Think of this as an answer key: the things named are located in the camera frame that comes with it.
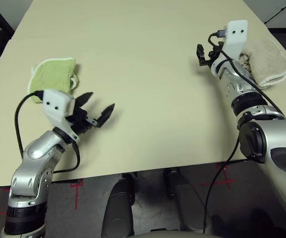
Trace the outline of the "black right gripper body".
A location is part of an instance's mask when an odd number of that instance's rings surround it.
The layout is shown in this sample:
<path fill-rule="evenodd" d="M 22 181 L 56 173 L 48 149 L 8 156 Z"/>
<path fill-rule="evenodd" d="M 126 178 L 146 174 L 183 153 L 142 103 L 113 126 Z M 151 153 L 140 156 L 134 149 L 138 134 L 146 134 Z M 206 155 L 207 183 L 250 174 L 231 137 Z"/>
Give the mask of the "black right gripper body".
<path fill-rule="evenodd" d="M 212 66 L 214 61 L 219 57 L 220 50 L 222 49 L 224 42 L 219 41 L 218 45 L 214 45 L 213 49 L 208 53 L 209 56 L 209 66 Z"/>

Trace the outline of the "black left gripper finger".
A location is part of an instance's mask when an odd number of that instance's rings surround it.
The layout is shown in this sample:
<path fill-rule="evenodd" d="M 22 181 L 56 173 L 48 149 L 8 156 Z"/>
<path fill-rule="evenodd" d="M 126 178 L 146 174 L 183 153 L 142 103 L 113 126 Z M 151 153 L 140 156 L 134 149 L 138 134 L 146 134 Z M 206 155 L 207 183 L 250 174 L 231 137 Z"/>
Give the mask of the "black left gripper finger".
<path fill-rule="evenodd" d="M 92 95 L 93 95 L 93 92 L 87 92 L 87 93 L 84 93 L 84 94 L 78 96 L 75 99 L 75 108 L 80 108 L 83 105 L 85 105 Z"/>
<path fill-rule="evenodd" d="M 96 120 L 96 127 L 101 127 L 109 119 L 114 110 L 114 107 L 115 104 L 111 104 L 101 112 L 101 116 Z"/>

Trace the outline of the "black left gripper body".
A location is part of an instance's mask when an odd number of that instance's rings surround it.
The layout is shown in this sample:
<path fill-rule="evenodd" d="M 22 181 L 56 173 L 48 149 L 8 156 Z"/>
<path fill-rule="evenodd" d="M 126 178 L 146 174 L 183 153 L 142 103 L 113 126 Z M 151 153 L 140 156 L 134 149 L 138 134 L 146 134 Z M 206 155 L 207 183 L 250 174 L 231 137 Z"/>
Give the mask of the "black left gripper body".
<path fill-rule="evenodd" d="M 70 122 L 71 129 L 77 134 L 84 134 L 90 130 L 93 125 L 87 121 L 87 112 L 85 110 L 76 110 L 71 116 L 67 117 L 67 121 Z"/>

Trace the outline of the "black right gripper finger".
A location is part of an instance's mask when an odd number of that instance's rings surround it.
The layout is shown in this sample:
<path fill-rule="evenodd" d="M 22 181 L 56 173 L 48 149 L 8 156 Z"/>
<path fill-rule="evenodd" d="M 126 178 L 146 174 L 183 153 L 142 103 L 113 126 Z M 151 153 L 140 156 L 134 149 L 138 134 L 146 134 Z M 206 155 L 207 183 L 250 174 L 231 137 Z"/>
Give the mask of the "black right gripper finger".
<path fill-rule="evenodd" d="M 210 66 L 210 61 L 205 59 L 204 48 L 201 44 L 197 45 L 196 55 L 200 66 Z"/>

